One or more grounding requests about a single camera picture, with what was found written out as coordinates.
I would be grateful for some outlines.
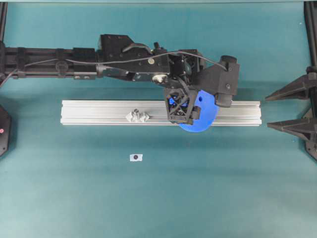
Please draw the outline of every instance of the wire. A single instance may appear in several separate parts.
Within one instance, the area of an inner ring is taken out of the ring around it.
[[[24,65],[24,67],[28,67],[31,65],[35,65],[35,64],[40,64],[40,63],[48,63],[51,61],[55,61],[57,59],[48,59],[48,60],[42,60],[42,61],[37,61],[37,62],[33,62],[33,63],[27,63],[26,65]],[[8,76],[1,82],[0,84],[0,88],[7,82],[7,80],[15,73],[18,71],[18,68],[16,68],[15,70],[13,70],[11,73],[8,74]]]
[[[148,59],[153,59],[153,58],[157,58],[160,56],[165,56],[165,55],[172,55],[172,54],[183,54],[183,55],[189,55],[189,56],[194,56],[203,60],[206,60],[209,63],[213,63],[221,68],[223,68],[225,71],[227,71],[227,68],[211,59],[208,59],[206,57],[203,56],[199,56],[196,54],[192,54],[192,53],[188,53],[185,51],[170,51],[170,52],[165,52],[162,54],[158,54],[158,55],[154,55],[154,56],[149,56],[149,57],[145,57],[145,58],[139,58],[139,59],[129,59],[129,60],[122,60],[122,61],[108,61],[108,62],[85,62],[85,61],[77,61],[77,60],[72,60],[72,59],[65,59],[66,61],[72,62],[72,63],[82,63],[82,64],[112,64],[112,63],[129,63],[129,62],[136,62],[136,61],[140,61],[140,60],[148,60]]]

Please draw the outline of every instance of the white label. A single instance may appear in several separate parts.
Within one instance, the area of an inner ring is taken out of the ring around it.
[[[130,155],[130,161],[131,162],[138,162],[138,161],[142,161],[142,154],[132,154]]]

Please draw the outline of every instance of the black mount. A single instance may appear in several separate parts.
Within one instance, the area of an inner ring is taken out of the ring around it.
[[[271,122],[267,126],[305,140],[306,151],[317,160],[317,2],[304,2],[304,15],[313,66],[306,69],[307,74],[302,75],[265,99],[267,101],[310,99],[312,108],[302,119]]]
[[[0,2],[0,78],[5,77],[3,74],[5,57],[2,53],[4,49],[4,44],[2,44],[2,41],[4,37],[7,4],[8,3],[6,2]],[[2,106],[0,106],[0,156],[8,150],[10,130],[11,116]]]

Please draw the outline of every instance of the teal surface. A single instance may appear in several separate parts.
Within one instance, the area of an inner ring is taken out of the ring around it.
[[[110,78],[9,80],[13,117],[0,160],[1,238],[299,238],[317,233],[317,163],[302,141],[265,126],[309,103],[263,98],[310,64],[303,3],[9,5],[7,46],[97,47],[101,33],[197,48],[241,64],[235,100],[261,100],[261,127],[79,127],[63,99],[161,100]],[[130,163],[129,155],[143,154]]]
[[[228,3],[228,2],[301,2],[306,0],[7,0],[7,2],[59,3]]]

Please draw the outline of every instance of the blue circular plate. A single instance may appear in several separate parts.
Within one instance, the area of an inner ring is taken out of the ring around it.
[[[214,103],[214,96],[203,90],[199,91],[195,100],[195,106],[201,108],[199,119],[194,120],[192,125],[181,123],[179,126],[189,132],[201,132],[207,130],[218,113],[218,106]]]

